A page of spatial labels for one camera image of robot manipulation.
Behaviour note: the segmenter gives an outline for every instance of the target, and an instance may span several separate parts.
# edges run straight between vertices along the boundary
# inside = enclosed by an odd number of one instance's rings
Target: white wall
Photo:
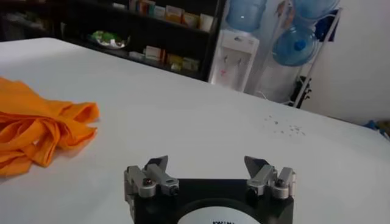
[[[324,49],[302,108],[358,124],[390,119],[390,0],[339,6],[336,40]]]

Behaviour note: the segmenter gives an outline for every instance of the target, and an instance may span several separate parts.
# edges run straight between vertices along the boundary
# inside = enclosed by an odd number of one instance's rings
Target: bolt
[[[150,178],[144,178],[144,180],[142,181],[142,185],[143,186],[149,186],[153,183],[152,179]]]
[[[257,190],[256,189],[253,189],[253,188],[249,188],[247,190],[247,196],[249,198],[257,198]]]
[[[173,186],[169,189],[169,193],[173,196],[179,194],[179,188],[177,186]]]
[[[283,187],[285,185],[285,182],[282,179],[278,179],[275,183],[277,187]]]

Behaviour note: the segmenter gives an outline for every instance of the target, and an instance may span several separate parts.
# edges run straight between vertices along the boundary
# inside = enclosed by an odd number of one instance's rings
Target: dark shelving unit
[[[125,5],[124,9],[113,3]],[[128,0],[46,0],[45,3],[0,3],[0,12],[32,11],[53,21],[53,32],[47,35],[90,48],[95,51],[135,61],[158,69],[206,81],[213,59],[216,39],[221,25],[226,0],[155,0],[156,5],[171,5],[188,13],[201,13],[214,18],[209,32],[190,28],[180,23],[156,18],[129,10]],[[117,33],[123,39],[130,38],[124,49],[110,50],[89,41],[94,31]],[[157,61],[129,57],[130,51],[143,52],[146,46],[165,49],[169,54],[199,60],[199,70],[173,71]]]

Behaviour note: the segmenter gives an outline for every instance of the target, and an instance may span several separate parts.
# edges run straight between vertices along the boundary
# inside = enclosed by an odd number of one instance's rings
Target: shelf
[[[196,29],[196,28],[190,28],[190,27],[187,27],[184,24],[176,23],[176,22],[169,21],[169,20],[166,20],[166,19],[163,19],[163,18],[157,18],[157,17],[154,17],[154,16],[141,14],[141,13],[138,13],[138,12],[127,10],[127,9],[116,8],[116,7],[112,6],[112,4],[109,4],[109,3],[101,3],[101,2],[96,2],[96,1],[93,1],[93,0],[76,0],[76,2],[92,5],[94,7],[97,7],[97,8],[100,8],[102,10],[105,10],[106,12],[109,12],[109,13],[120,13],[122,15],[134,16],[134,17],[141,18],[141,19],[148,19],[148,20],[154,21],[156,23],[167,24],[169,26],[178,27],[178,28],[183,29],[183,30],[189,30],[191,32],[201,33],[203,35],[209,35],[210,34],[209,32],[206,32],[206,31],[203,31],[203,30],[200,30],[200,29]]]
[[[124,50],[124,49],[118,49],[118,50],[106,49],[106,48],[98,46],[97,44],[93,44],[93,43],[82,41],[82,40],[77,40],[77,39],[74,39],[74,38],[65,38],[64,41],[67,41],[69,43],[76,44],[76,45],[79,45],[79,46],[82,46],[82,47],[85,47],[85,48],[89,48],[89,49],[92,49],[92,50],[95,50],[95,51],[99,51],[99,52],[102,52],[102,53],[105,53],[105,54],[109,54],[109,55],[112,55],[112,56],[123,58],[123,59],[126,59],[126,60],[134,61],[134,62],[141,63],[141,64],[144,64],[144,65],[148,65],[148,66],[151,66],[151,67],[162,69],[162,70],[165,70],[165,71],[173,72],[173,73],[176,73],[176,74],[179,74],[179,75],[184,75],[184,76],[187,76],[187,77],[190,77],[190,78],[193,78],[193,79],[199,79],[199,77],[200,77],[200,74],[198,72],[189,71],[189,70],[186,70],[186,69],[183,69],[181,71],[173,71],[173,70],[171,70],[171,68],[168,65],[163,65],[163,64],[161,64],[161,63],[159,63],[157,61],[154,61],[154,60],[148,60],[148,59],[139,60],[139,59],[136,59],[136,58],[129,57],[129,52],[127,50]]]

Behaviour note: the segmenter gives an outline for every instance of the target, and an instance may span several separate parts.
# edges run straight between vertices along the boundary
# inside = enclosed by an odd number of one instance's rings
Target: white table
[[[372,130],[48,38],[0,43],[0,74],[101,110],[77,156],[2,180],[2,224],[132,223],[123,170],[162,155],[177,178],[248,178],[244,155],[292,167],[294,223],[390,223],[390,143]]]

